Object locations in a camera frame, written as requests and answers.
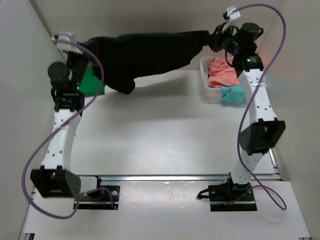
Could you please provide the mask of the black t shirt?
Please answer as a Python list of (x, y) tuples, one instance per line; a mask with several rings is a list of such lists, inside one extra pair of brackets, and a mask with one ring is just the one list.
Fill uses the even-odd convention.
[(129, 95), (135, 79), (160, 75), (189, 65), (207, 46), (207, 30), (178, 33), (134, 33), (94, 37), (82, 46), (100, 61), (104, 84)]

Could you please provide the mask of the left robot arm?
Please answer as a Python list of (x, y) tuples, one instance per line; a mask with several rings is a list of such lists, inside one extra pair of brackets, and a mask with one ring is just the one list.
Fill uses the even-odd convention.
[(54, 135), (40, 167), (30, 173), (43, 198), (76, 198), (80, 194), (81, 180), (71, 171), (71, 153), (85, 105), (79, 87), (88, 64), (83, 54), (69, 52), (66, 62), (55, 61), (47, 69), (54, 102)]

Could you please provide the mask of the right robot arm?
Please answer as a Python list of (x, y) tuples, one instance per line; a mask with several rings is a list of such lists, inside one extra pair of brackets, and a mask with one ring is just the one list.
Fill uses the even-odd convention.
[(243, 115), (249, 117), (249, 125), (240, 127), (237, 134), (239, 162), (222, 184), (229, 200), (236, 200), (250, 188), (258, 162), (276, 145), (286, 128), (271, 106), (264, 79), (265, 68), (256, 53), (255, 41), (263, 32), (263, 28), (255, 23), (244, 23), (238, 28), (225, 22), (216, 27), (208, 44), (213, 52), (223, 50), (233, 56), (230, 66), (236, 72), (247, 101)]

